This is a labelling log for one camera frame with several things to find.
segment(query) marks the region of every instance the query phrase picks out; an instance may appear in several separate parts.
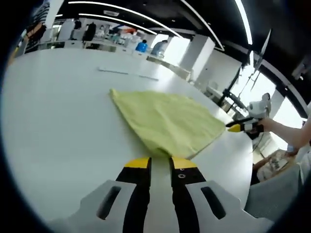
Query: yellow cloth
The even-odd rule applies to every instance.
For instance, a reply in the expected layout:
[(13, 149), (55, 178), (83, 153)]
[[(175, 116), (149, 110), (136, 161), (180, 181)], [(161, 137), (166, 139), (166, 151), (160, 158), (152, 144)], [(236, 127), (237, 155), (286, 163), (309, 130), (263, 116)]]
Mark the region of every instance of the yellow cloth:
[(191, 158), (225, 130), (192, 99), (154, 91), (110, 92), (131, 128), (156, 156)]

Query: yellow towel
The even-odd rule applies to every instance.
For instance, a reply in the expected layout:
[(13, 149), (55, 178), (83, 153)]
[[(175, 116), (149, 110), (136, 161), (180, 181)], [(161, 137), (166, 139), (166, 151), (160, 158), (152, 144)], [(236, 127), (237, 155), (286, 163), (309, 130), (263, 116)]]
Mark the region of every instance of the yellow towel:
[(192, 99), (154, 91), (110, 91), (124, 118), (156, 156), (192, 158), (225, 130), (225, 124)]

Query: person in blue shirt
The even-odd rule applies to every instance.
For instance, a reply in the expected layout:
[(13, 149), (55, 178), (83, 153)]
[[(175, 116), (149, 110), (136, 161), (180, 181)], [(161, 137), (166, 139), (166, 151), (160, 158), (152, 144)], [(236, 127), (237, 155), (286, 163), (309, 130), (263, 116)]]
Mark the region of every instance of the person in blue shirt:
[(138, 52), (145, 52), (147, 50), (147, 48), (148, 48), (147, 41), (143, 40), (143, 41), (138, 43), (135, 50)]
[(158, 56), (159, 52), (161, 51), (161, 49), (163, 48), (163, 46), (168, 43), (168, 40), (163, 40), (160, 42), (157, 42), (154, 46), (154, 48), (151, 51), (152, 55)]

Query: black ceiling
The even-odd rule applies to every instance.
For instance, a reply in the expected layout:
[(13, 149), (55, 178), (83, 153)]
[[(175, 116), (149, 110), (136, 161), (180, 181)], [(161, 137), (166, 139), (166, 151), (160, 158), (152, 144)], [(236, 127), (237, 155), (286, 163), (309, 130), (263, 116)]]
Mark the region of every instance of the black ceiling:
[[(119, 12), (117, 18), (145, 28), (159, 27), (140, 16), (101, 5), (68, 4), (65, 0), (59, 14), (62, 18), (75, 17), (78, 13), (103, 15), (103, 10)], [(140, 12), (170, 28), (196, 31), (211, 36), (201, 20), (181, 0), (95, 0)], [(210, 23), (220, 41), (232, 41), (248, 47), (242, 18), (234, 0), (187, 0), (189, 4)], [(309, 102), (308, 86), (291, 76), (303, 57), (311, 53), (311, 20), (309, 0), (242, 0), (249, 20), (253, 49), (259, 51), (270, 30), (273, 29), (265, 59), (281, 71)]]

